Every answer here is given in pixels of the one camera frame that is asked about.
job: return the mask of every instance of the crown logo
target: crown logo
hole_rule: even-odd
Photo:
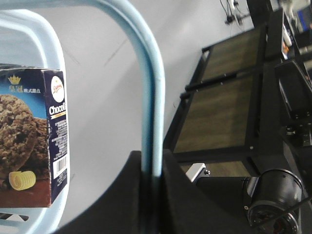
[[[16,77],[15,75],[12,75],[8,79],[11,82],[11,84],[19,84],[20,82],[20,77]]]

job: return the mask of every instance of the light blue plastic basket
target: light blue plastic basket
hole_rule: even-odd
[[[161,176],[165,80],[161,55],[155,38],[137,10],[126,0],[0,0],[0,62],[60,69],[65,63],[59,39],[52,26],[29,10],[39,7],[90,5],[109,14],[128,35],[136,51],[143,75],[142,174],[143,186],[153,194],[141,202],[158,200]],[[10,208],[0,213],[28,216],[25,222],[0,219],[0,234],[44,234],[53,232],[63,213],[67,185],[51,208]],[[152,210],[144,216],[156,215]]]

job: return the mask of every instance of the camera lens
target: camera lens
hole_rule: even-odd
[[[257,224],[280,212],[281,210],[271,206],[258,206],[250,213],[250,220],[252,224]],[[259,229],[264,234],[296,234],[298,231],[298,224],[292,214],[287,214],[285,217],[264,224],[259,227]]]
[[[271,170],[263,173],[252,197],[248,210],[251,225],[272,218],[292,207],[301,200],[302,185],[300,180],[286,170]],[[264,234],[297,234],[298,210],[282,218],[259,227]]]

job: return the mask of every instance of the barcode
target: barcode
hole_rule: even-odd
[[[53,178],[58,177],[67,168],[67,156],[53,162]]]

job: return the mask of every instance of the wooden panel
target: wooden panel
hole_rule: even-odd
[[[255,66],[261,28],[256,28],[213,46],[202,81]]]
[[[252,81],[237,79],[195,93],[174,153],[244,145]]]

